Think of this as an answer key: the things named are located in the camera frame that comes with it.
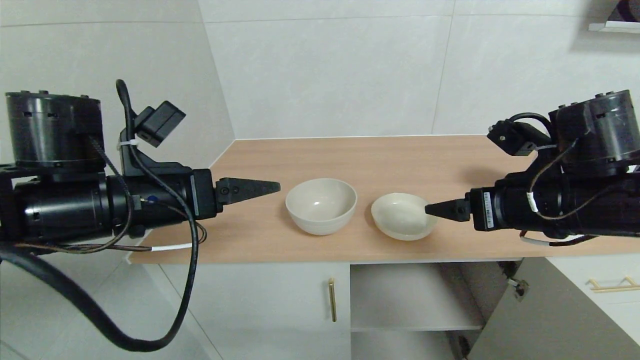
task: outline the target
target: cabinet shelf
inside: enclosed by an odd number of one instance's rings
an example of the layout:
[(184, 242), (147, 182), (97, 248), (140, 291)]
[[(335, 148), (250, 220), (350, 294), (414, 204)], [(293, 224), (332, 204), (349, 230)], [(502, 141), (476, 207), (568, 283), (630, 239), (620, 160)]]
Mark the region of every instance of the cabinet shelf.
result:
[(439, 331), (351, 333), (352, 360), (454, 360), (449, 340)]
[(481, 329), (457, 264), (351, 266), (351, 331)]

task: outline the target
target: gold cabinet handle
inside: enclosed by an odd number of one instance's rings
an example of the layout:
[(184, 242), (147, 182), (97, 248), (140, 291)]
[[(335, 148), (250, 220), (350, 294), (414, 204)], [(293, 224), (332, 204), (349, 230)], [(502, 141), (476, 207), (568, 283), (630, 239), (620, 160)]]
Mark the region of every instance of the gold cabinet handle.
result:
[(640, 290), (640, 285), (638, 285), (633, 279), (629, 276), (625, 276), (625, 281), (629, 283), (629, 285), (620, 285), (620, 286), (606, 286), (602, 287), (598, 284), (594, 279), (589, 279), (589, 282), (593, 287), (591, 291), (594, 293), (617, 293), (619, 291), (635, 291)]
[(331, 320), (338, 321), (338, 312), (335, 309), (335, 279), (329, 279), (329, 301), (331, 302)]

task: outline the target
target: metal bracket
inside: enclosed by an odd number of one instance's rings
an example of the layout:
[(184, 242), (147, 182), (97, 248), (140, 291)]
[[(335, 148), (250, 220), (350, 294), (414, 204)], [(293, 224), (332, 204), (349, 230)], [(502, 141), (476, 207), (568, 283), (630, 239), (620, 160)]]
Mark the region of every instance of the metal bracket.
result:
[(510, 277), (507, 279), (507, 283), (513, 287), (513, 296), (517, 301), (522, 301), (529, 292), (529, 284), (524, 280), (518, 280)]

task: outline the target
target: white tile wall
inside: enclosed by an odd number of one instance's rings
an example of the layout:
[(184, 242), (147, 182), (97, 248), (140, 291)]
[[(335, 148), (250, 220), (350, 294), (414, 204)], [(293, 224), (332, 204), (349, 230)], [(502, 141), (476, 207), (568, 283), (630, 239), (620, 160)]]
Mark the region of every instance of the white tile wall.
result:
[[(209, 167), (234, 139), (202, 24), (110, 22), (0, 31), (0, 60), (10, 64), (0, 70), (3, 91), (46, 89), (100, 99), (106, 150), (115, 163), (124, 127), (118, 78), (127, 82), (135, 110), (169, 100), (187, 114), (157, 149), (142, 144), (150, 157)], [(6, 116), (0, 111), (2, 162), (12, 160)]]
[(453, 0), (199, 0), (205, 22), (451, 15)]
[(207, 24), (238, 138), (428, 134), (450, 17)]
[[(89, 294), (95, 293), (123, 254), (51, 254), (43, 259)], [(9, 263), (0, 265), (0, 336), (30, 359), (44, 355), (78, 311), (61, 295)]]
[(2, 0), (3, 26), (74, 22), (201, 22), (197, 0)]
[(585, 28), (579, 17), (455, 16), (433, 133), (486, 133), (610, 90), (631, 89), (640, 104), (640, 37)]
[[(150, 296), (154, 293), (157, 289), (141, 265), (122, 263), (95, 294), (95, 300), (127, 335), (152, 340), (164, 336), (176, 313), (164, 297)], [(209, 360), (209, 356), (186, 326), (166, 348), (147, 354), (134, 353), (114, 347), (84, 315), (77, 314), (42, 358), (68, 359)]]
[(638, 93), (640, 37), (586, 31), (617, 0), (199, 1), (237, 138), (480, 134)]
[(28, 360), (14, 352), (8, 345), (0, 343), (0, 359), (2, 360)]

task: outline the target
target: bowl rim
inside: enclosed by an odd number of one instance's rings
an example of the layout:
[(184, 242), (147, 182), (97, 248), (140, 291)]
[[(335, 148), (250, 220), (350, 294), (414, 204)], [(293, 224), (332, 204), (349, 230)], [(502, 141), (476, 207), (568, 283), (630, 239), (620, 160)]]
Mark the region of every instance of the bowl rim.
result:
[(392, 192), (392, 193), (386, 193), (385, 195), (382, 195), (380, 197), (378, 197), (372, 204), (371, 204), (371, 217), (373, 218), (374, 223), (376, 224), (376, 227), (385, 235), (394, 238), (396, 240), (401, 240), (401, 241), (415, 241), (415, 240), (419, 240), (419, 239), (423, 239), (426, 236), (428, 236), (429, 234), (431, 234), (431, 232), (433, 231), (433, 228), (436, 226), (436, 223), (438, 222), (438, 219), (436, 217), (428, 217), (428, 222), (427, 222), (427, 226), (426, 226), (426, 230), (423, 231), (422, 233), (419, 234), (404, 234), (404, 233), (399, 233), (397, 231), (393, 231), (387, 228), (383, 228), (380, 225), (380, 221), (378, 219), (378, 217), (376, 216), (376, 210), (380, 209), (383, 202), (383, 198), (385, 197), (391, 197), (391, 195), (402, 195), (405, 197), (413, 197), (416, 199), (420, 199), (422, 201), (424, 201), (426, 204), (429, 204), (429, 202), (427, 200), (425, 200), (424, 198), (418, 196), (418, 195), (414, 195), (412, 193), (403, 193), (403, 192)]
[[(338, 215), (335, 218), (331, 218), (329, 220), (309, 220), (309, 219), (307, 219), (305, 217), (301, 217), (300, 215), (296, 214), (295, 211), (292, 211), (291, 208), (289, 208), (289, 196), (291, 195), (291, 192), (293, 190), (295, 190), (297, 187), (299, 187), (299, 186), (301, 186), (303, 184), (310, 183), (312, 181), (318, 181), (318, 180), (332, 180), (332, 181), (337, 181), (339, 183), (343, 183), (346, 186), (348, 186), (349, 189), (351, 189), (351, 191), (353, 191), (353, 195), (355, 196), (355, 200), (353, 201), (353, 204), (351, 205), (351, 207), (347, 211), (345, 211), (344, 213)], [(287, 211), (289, 212), (289, 214), (295, 216), (298, 219), (304, 220), (306, 222), (313, 222), (313, 223), (322, 223), (322, 222), (327, 222), (327, 221), (334, 221), (334, 220), (338, 220), (338, 219), (340, 219), (342, 217), (348, 216), (349, 213), (352, 212), (353, 209), (355, 209), (357, 204), (358, 204), (358, 192), (356, 191), (356, 189), (353, 186), (351, 186), (349, 183), (347, 183), (346, 181), (334, 179), (332, 177), (317, 177), (315, 179), (309, 179), (309, 180), (303, 181), (302, 183), (297, 184), (296, 186), (291, 188), (291, 190), (289, 190), (289, 192), (287, 192), (287, 196), (284, 199), (284, 206), (287, 208)]]

